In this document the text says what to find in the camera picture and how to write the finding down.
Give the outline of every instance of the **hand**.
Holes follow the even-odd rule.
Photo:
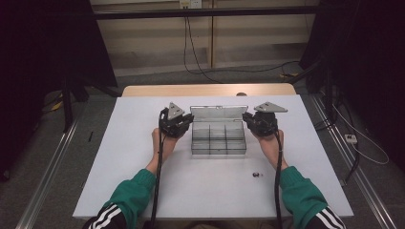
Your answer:
[[[279,144],[275,135],[269,136],[257,136],[253,134],[260,143],[263,154],[267,157],[268,162],[273,166],[274,169],[277,168],[278,156],[279,156]],[[284,132],[279,130],[279,137],[282,147],[284,146]],[[284,156],[282,157],[281,170],[288,167]]]
[[[173,138],[170,136],[166,136],[161,134],[161,140],[163,141],[163,154],[162,154],[162,163],[169,158],[175,149],[176,143],[180,138]],[[153,156],[152,160],[146,166],[146,169],[149,170],[151,173],[156,174],[158,170],[158,162],[159,162],[159,154],[158,151],[160,150],[160,138],[159,138],[159,128],[155,128],[152,132],[152,140],[153,140]]]

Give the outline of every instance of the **white stripe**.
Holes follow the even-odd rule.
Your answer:
[[[334,213],[333,210],[331,210],[330,207],[327,207],[327,208],[333,213],[334,218],[335,218],[336,221],[339,223],[339,225],[342,225],[342,228],[346,229],[346,225],[345,225],[345,223],[343,222],[343,220],[342,220],[339,216],[337,216],[337,214]]]
[[[329,222],[324,218],[324,216],[322,216],[320,213],[316,214],[316,216],[321,219],[321,221],[325,224],[326,227],[328,228],[333,228]]]
[[[331,223],[333,223],[334,225],[336,225],[338,228],[343,229],[342,225],[341,225],[339,222],[336,221],[336,218],[335,218],[333,215],[331,215],[331,214],[328,212],[327,209],[324,209],[322,212],[323,212],[325,215],[328,216],[328,218],[330,219]]]
[[[95,228],[96,223],[102,222],[102,220],[104,219],[104,216],[107,215],[109,212],[111,212],[112,209],[115,208],[115,207],[116,207],[115,204],[111,204],[107,209],[105,209],[104,212],[101,214],[101,216],[97,219],[97,221],[94,221],[94,222],[90,225],[89,229],[96,229],[96,228]]]
[[[110,215],[108,215],[108,218],[105,219],[105,221],[103,223],[101,223],[100,225],[98,225],[98,227],[96,229],[100,229],[103,228],[105,226],[108,225],[108,223],[110,223],[111,218],[113,218],[114,216],[118,215],[121,212],[121,209],[117,208],[116,211],[112,212]]]

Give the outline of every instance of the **clear plastic box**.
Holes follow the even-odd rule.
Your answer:
[[[242,114],[247,106],[191,107],[194,116],[193,155],[244,155],[245,130]]]

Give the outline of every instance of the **green jacket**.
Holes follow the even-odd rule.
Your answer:
[[[125,216],[127,228],[135,228],[138,217],[148,205],[155,180],[152,173],[140,170],[131,180],[119,184],[104,207],[116,204]],[[319,189],[293,166],[282,171],[280,186],[283,203],[292,213],[296,229],[305,228],[317,213],[328,206]]]

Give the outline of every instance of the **white table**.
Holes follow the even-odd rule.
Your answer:
[[[340,187],[330,161],[299,95],[268,96],[143,96],[117,100],[94,165],[76,206],[74,217],[96,216],[117,185],[149,162],[150,133],[158,126],[160,111],[174,102],[189,113],[190,106],[248,105],[263,102],[288,109],[277,114],[285,131],[285,158],[322,191],[341,217],[352,209]],[[191,127],[161,171],[158,219],[273,219],[275,172],[257,140],[245,126],[244,158],[195,159],[191,156]],[[253,173],[263,174],[253,177]],[[143,213],[149,218],[153,198]],[[282,214],[288,215],[282,206]]]

